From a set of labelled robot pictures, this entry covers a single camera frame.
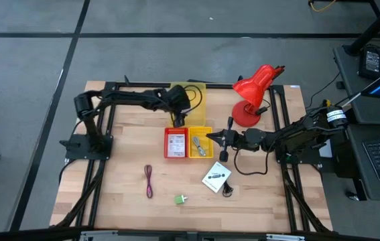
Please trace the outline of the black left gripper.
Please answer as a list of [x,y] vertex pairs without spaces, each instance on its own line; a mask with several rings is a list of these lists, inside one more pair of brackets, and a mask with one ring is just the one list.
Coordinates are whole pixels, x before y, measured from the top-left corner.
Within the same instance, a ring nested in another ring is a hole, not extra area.
[[183,127],[185,125],[185,114],[181,112],[188,110],[190,105],[190,99],[186,93],[186,90],[181,85],[171,87],[167,91],[167,101],[172,112],[178,112],[179,115],[173,114],[173,126],[175,128]]

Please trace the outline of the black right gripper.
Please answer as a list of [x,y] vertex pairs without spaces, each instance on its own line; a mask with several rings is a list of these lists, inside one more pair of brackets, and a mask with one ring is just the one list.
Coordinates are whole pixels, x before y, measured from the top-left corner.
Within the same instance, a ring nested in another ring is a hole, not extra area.
[[227,128],[219,132],[208,133],[206,136],[222,147],[220,151],[220,161],[227,162],[229,154],[227,152],[228,147],[237,148],[243,140],[243,136],[237,131],[232,129],[234,118],[229,117],[227,121]]

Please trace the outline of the white card with QR code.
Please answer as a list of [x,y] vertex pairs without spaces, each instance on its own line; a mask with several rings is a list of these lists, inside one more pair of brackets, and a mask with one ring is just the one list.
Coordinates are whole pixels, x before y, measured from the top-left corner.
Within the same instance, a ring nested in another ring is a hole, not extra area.
[[186,156],[186,137],[185,134],[168,135],[168,157]]

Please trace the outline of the white box with black picture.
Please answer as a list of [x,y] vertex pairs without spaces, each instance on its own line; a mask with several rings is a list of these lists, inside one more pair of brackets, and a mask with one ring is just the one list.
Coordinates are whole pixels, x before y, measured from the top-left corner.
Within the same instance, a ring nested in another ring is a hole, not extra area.
[[229,178],[231,171],[218,161],[213,164],[202,179],[202,183],[211,191],[217,193]]

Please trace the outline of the yellow translucent bin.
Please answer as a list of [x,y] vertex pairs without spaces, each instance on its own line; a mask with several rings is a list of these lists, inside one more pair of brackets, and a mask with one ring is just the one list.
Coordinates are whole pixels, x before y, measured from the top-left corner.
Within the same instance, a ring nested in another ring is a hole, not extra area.
[[170,88],[181,85],[186,90],[191,107],[186,113],[184,127],[204,126],[206,124],[206,84],[201,82],[174,82]]

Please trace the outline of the yellow plastic basket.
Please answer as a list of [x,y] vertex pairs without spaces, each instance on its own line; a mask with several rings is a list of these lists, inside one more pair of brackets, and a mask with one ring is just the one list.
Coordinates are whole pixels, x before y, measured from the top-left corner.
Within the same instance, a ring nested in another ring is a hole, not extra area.
[[211,127],[188,128],[188,157],[192,159],[210,159],[214,156],[213,141],[206,135]]

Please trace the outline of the red plastic basket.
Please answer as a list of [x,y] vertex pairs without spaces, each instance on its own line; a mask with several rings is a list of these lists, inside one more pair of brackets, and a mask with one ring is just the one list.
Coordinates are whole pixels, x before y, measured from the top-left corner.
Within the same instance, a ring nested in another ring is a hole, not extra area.
[[[185,134],[186,137],[186,156],[185,157],[168,157],[168,135],[172,134]],[[187,128],[165,128],[164,130],[164,157],[166,159],[181,159],[188,156],[188,129]]]

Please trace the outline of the red desk lamp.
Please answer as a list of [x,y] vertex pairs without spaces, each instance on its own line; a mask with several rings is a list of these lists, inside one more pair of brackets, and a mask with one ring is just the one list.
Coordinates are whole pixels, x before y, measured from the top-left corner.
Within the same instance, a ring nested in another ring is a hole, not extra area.
[[242,127],[253,127],[261,119],[261,114],[268,110],[261,107],[265,91],[273,81],[284,71],[285,66],[272,67],[262,65],[250,78],[239,80],[233,84],[233,90],[243,98],[232,110],[234,121]]

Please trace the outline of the black desk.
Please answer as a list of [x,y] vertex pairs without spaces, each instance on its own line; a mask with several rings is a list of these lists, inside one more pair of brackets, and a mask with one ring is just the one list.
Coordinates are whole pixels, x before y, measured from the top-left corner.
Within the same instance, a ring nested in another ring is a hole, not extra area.
[[363,148],[363,141],[380,139],[380,99],[358,96],[369,85],[369,81],[357,75],[359,57],[345,52],[343,46],[333,49],[344,89],[351,103],[341,104],[345,109],[350,125],[346,130],[353,151],[359,179],[365,195],[371,200],[380,201],[380,180]]

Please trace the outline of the black power brick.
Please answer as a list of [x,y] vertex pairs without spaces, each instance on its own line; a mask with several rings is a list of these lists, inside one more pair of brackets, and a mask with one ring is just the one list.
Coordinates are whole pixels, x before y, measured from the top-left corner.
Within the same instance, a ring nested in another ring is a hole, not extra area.
[[366,45],[360,51],[358,75],[369,80],[380,77],[380,47]]

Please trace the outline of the black rig beam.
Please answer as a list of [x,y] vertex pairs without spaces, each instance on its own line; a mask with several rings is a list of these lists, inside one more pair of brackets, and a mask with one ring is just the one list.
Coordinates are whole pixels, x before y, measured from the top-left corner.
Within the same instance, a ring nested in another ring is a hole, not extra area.
[[338,233],[296,231],[291,233],[245,233],[245,232],[195,232],[195,231],[146,231],[146,230],[94,230],[89,226],[53,227],[37,230],[0,232],[0,241],[65,241],[98,236],[149,236],[159,240],[182,238],[187,241],[203,241],[215,238],[242,238],[260,241],[380,241],[378,238],[347,236]]

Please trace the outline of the black stand leg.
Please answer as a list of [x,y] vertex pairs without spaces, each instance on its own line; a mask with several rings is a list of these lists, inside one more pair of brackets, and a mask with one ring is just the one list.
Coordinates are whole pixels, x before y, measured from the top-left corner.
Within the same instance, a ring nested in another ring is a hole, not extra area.
[[344,51],[355,56],[380,32],[380,16],[349,46],[344,46]]

